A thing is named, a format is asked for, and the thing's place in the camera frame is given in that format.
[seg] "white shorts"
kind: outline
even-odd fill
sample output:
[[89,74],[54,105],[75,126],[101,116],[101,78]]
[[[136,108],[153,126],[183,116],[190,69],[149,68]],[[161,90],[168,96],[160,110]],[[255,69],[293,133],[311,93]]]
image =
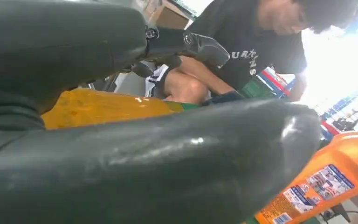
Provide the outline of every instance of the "white shorts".
[[[158,67],[154,72],[152,76],[149,76],[146,78],[146,93],[145,97],[157,97],[160,99],[165,99],[167,96],[164,94],[164,81],[165,76],[170,72],[172,69],[166,65],[163,64],[160,67]],[[211,92],[208,92],[208,96],[206,97],[206,100],[211,98]]]
[[161,83],[161,79],[169,72],[168,65],[161,65],[158,67],[154,72],[152,76],[149,76],[145,80],[146,84],[146,93],[145,97],[160,97],[165,98],[164,96],[160,96],[161,94],[158,94],[160,92],[158,88],[160,87],[158,84]]

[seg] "leg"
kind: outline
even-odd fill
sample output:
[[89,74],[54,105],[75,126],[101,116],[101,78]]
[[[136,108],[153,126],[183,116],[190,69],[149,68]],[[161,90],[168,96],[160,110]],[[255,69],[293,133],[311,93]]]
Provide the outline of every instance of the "leg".
[[208,88],[197,78],[173,69],[165,77],[164,93],[169,101],[200,104],[205,101]]

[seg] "man's arm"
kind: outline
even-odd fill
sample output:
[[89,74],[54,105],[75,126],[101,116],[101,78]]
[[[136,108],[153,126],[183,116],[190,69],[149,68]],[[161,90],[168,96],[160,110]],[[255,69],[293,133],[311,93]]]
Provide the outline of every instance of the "man's arm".
[[296,75],[293,88],[290,91],[289,99],[291,101],[299,101],[304,94],[304,91],[307,87],[307,79],[304,73],[299,73]]
[[224,94],[235,91],[233,87],[225,83],[212,73],[202,62],[194,58],[181,57],[182,65],[178,68],[181,72],[194,76],[204,83],[211,91],[217,94]]

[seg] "yellow plastic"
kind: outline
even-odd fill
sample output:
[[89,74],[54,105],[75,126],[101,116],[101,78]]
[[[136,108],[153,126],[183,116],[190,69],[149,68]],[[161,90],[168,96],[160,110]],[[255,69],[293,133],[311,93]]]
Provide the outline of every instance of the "yellow plastic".
[[182,104],[78,88],[64,92],[42,116],[47,129],[98,125],[183,111]]

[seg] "dark blue glove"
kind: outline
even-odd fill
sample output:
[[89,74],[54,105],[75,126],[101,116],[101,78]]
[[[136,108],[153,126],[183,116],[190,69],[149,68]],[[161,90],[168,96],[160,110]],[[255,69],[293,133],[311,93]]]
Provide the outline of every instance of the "dark blue glove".
[[239,94],[237,91],[231,91],[231,92],[222,94],[220,96],[217,96],[210,100],[205,101],[202,104],[202,106],[209,106],[212,104],[221,104],[221,103],[232,102],[232,101],[237,101],[237,100],[241,100],[241,99],[245,99],[245,97],[243,95]]

